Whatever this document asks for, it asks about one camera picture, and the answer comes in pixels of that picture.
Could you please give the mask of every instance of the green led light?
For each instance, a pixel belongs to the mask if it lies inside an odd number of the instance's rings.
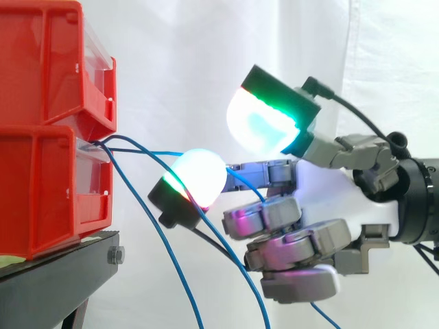
[[[295,120],[243,88],[230,102],[227,124],[233,137],[256,154],[281,152],[300,132]]]
[[[201,208],[208,208],[226,185],[226,163],[206,149],[192,149],[175,161],[171,169],[182,180]],[[183,197],[189,199],[181,184],[169,173],[163,179]]]

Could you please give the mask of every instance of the gray metal bracket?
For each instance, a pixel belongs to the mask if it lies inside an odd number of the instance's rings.
[[[344,276],[369,273],[369,250],[390,247],[388,230],[389,225],[364,225],[357,241],[334,254],[337,272]]]

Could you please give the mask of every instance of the bolt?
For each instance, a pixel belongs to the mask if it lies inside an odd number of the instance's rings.
[[[108,250],[108,264],[120,265],[125,260],[125,248],[122,246],[113,246]]]

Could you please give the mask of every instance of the robotic hand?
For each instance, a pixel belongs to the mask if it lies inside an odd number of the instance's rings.
[[[267,74],[253,68],[244,88],[255,72],[259,79]],[[314,78],[298,95],[305,91],[357,111]],[[330,141],[308,127],[282,151],[302,160],[230,166],[253,186],[268,188],[266,202],[226,211],[223,220],[232,239],[257,238],[248,244],[245,261],[262,272],[267,298],[323,300],[337,293],[336,273],[369,272],[370,248],[439,241],[439,160],[413,159],[404,135],[385,137],[375,130],[381,137],[353,134]],[[246,189],[229,175],[223,192]]]
[[[314,132],[317,95],[348,108],[375,135],[330,140]],[[232,135],[248,149],[302,159],[233,164],[224,178],[222,192],[249,189],[236,173],[255,188],[268,188],[267,199],[228,210],[223,220],[232,239],[254,239],[247,244],[245,263],[262,273],[266,298],[284,304],[323,300],[338,292],[337,273],[369,272],[370,248],[388,248],[389,241],[439,241],[439,159],[413,159],[403,134],[384,136],[314,78],[293,90],[254,66],[231,101],[227,120]],[[224,185],[218,180],[225,175],[224,163],[214,157],[202,154],[193,162],[182,157],[175,168],[181,174],[197,170],[193,187],[189,178],[182,181],[190,191],[201,186],[195,200],[204,211],[217,195],[209,197],[205,182],[215,178],[217,193]],[[208,158],[212,165],[200,168]],[[216,169],[221,175],[210,172]],[[199,214],[180,190],[164,176],[148,197],[162,210],[163,225],[193,230]]]

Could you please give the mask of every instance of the black cable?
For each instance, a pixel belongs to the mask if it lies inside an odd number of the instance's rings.
[[[364,115],[358,108],[349,103],[347,100],[336,95],[334,90],[329,88],[327,85],[318,81],[314,77],[308,77],[307,81],[303,84],[302,89],[307,91],[313,97],[321,96],[326,99],[332,99],[340,105],[344,106],[347,110],[351,111],[360,120],[362,120],[379,138],[385,140],[390,145],[392,154],[396,158],[408,159],[410,158],[410,153],[407,150],[407,138],[404,134],[400,132],[393,132],[386,136],[369,118]]]
[[[425,262],[431,267],[431,269],[439,275],[439,269],[433,264],[433,262],[428,258],[428,256],[422,251],[421,247],[418,245],[413,246],[418,254],[425,260]]]
[[[212,247],[216,248],[219,252],[221,252],[225,257],[233,262],[232,256],[227,252],[226,248],[220,245],[217,241],[213,240],[209,235],[204,232],[201,232],[199,229],[194,228],[191,230],[193,233],[197,234],[201,239],[205,240],[208,244],[212,245]]]
[[[421,248],[423,251],[428,252],[429,254],[432,254],[433,256],[436,254],[434,252],[434,250],[432,250],[431,248],[428,248],[426,245],[423,245],[422,243],[418,243],[416,246]]]
[[[389,143],[392,146],[395,146],[397,149],[403,149],[404,147],[395,144],[393,141],[391,141],[383,132],[371,121],[369,118],[364,115],[359,109],[357,109],[354,105],[349,103],[347,100],[341,98],[338,95],[334,95],[332,98],[334,101],[339,103],[340,105],[344,106],[348,110],[350,110],[353,114],[355,114],[360,120],[362,120],[379,138],[382,138],[387,143]]]

